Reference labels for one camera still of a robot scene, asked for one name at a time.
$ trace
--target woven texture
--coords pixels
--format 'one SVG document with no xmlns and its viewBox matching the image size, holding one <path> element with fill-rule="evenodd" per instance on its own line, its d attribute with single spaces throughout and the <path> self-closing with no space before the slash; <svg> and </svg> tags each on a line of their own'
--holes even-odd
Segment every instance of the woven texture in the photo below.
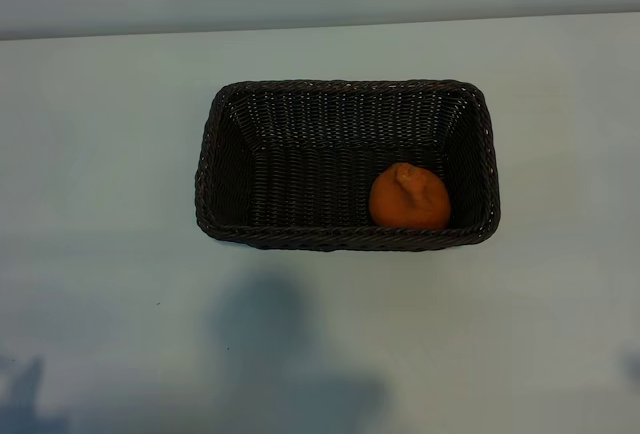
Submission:
<svg viewBox="0 0 640 434">
<path fill-rule="evenodd" d="M 371 185 L 395 162 L 447 186 L 447 229 L 377 227 Z M 476 244 L 500 220 L 484 96 L 457 81 L 242 82 L 223 88 L 196 173 L 198 225 L 269 249 L 435 250 Z"/>
</svg>

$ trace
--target wicker basket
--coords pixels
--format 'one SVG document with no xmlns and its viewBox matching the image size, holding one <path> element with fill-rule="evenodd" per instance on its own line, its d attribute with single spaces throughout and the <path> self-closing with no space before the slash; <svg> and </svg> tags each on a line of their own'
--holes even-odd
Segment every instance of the wicker basket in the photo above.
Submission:
<svg viewBox="0 0 640 434">
<path fill-rule="evenodd" d="M 447 229 L 373 224 L 371 185 L 399 161 L 445 182 Z M 450 80 L 226 86 L 204 130 L 196 216 L 209 236 L 261 249 L 423 251 L 482 242 L 500 220 L 484 96 Z"/>
</svg>

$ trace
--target orange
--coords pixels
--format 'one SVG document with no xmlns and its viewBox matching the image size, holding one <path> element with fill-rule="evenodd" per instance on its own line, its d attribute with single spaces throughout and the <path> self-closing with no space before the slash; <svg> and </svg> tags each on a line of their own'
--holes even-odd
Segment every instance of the orange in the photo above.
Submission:
<svg viewBox="0 0 640 434">
<path fill-rule="evenodd" d="M 398 162 L 373 183 L 369 212 L 379 226 L 444 229 L 451 203 L 447 188 L 433 172 Z"/>
</svg>

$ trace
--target orange fruit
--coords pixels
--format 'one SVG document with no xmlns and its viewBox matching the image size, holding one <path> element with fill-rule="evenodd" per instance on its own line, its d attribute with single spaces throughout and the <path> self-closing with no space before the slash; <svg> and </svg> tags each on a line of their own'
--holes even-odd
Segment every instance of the orange fruit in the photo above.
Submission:
<svg viewBox="0 0 640 434">
<path fill-rule="evenodd" d="M 379 226 L 444 229 L 451 202 L 433 172 L 398 162 L 378 176 L 369 195 L 369 212 Z"/>
</svg>

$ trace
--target basket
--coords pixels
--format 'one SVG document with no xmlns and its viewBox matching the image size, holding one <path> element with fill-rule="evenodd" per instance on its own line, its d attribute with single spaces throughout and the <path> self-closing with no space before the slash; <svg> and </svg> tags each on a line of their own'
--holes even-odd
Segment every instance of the basket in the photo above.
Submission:
<svg viewBox="0 0 640 434">
<path fill-rule="evenodd" d="M 443 230 L 378 227 L 371 185 L 395 162 L 437 174 Z M 458 81 L 268 81 L 224 87 L 196 173 L 200 228 L 260 249 L 424 251 L 489 238 L 500 220 L 491 119 Z"/>
</svg>

